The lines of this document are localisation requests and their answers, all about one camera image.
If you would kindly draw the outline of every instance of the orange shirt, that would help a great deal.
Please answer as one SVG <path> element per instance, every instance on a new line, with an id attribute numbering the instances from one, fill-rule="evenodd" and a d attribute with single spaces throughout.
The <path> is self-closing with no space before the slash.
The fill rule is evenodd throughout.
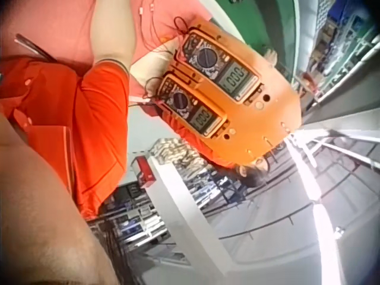
<path id="1" fill-rule="evenodd" d="M 56 170 L 82 216 L 97 215 L 126 167 L 128 76 L 101 62 L 83 78 L 61 64 L 0 63 L 0 104 L 29 145 Z"/>
<path id="2" fill-rule="evenodd" d="M 163 112 L 162 119 L 183 139 L 185 139 L 189 145 L 193 146 L 200 154 L 206 157 L 208 160 L 214 162 L 217 165 L 223 166 L 225 168 L 233 168 L 234 163 L 226 161 L 215 153 L 210 147 L 208 147 L 203 141 L 200 140 L 189 129 L 184 127 L 180 121 L 172 117 L 168 112 Z"/>

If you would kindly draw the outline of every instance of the multimeter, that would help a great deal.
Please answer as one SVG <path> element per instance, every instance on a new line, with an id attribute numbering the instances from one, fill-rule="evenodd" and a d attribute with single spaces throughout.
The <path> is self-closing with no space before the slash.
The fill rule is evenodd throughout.
<path id="1" fill-rule="evenodd" d="M 159 106 L 221 158 L 249 164 L 301 125 L 285 78 L 240 40 L 197 18 L 157 91 Z"/>

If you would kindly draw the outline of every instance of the person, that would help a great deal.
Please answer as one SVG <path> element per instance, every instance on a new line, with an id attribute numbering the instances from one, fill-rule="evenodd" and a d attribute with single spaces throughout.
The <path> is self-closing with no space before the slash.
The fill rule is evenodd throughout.
<path id="1" fill-rule="evenodd" d="M 85 219 L 97 216 L 126 170 L 128 72 L 136 42 L 130 4 L 96 0 L 94 61 L 83 78 L 36 58 L 0 62 L 2 113 L 53 167 Z"/>
<path id="2" fill-rule="evenodd" d="M 0 181 L 1 284 L 119 284 L 62 179 L 1 113 Z"/>

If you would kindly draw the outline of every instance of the red sleeve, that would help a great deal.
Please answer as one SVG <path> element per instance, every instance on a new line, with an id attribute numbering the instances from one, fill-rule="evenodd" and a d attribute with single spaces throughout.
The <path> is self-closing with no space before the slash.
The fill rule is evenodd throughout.
<path id="1" fill-rule="evenodd" d="M 74 147 L 85 217 L 97 213 L 125 172 L 128 83 L 121 66 L 102 62 L 83 77 L 77 90 Z"/>
<path id="2" fill-rule="evenodd" d="M 233 168 L 235 165 L 232 162 L 222 159 L 218 154 L 216 154 L 210 147 L 208 147 L 204 142 L 200 140 L 198 136 L 189 131 L 184 127 L 181 122 L 173 118 L 169 113 L 164 112 L 162 119 L 183 139 L 185 139 L 193 148 L 198 150 L 204 157 L 216 163 L 217 165 Z"/>

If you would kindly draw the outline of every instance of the hand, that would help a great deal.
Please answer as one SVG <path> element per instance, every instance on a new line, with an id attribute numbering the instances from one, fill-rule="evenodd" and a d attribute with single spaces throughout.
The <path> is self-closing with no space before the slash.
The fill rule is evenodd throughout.
<path id="1" fill-rule="evenodd" d="M 272 65 L 277 64 L 277 52 L 273 49 L 268 49 L 264 55 L 264 58 Z"/>

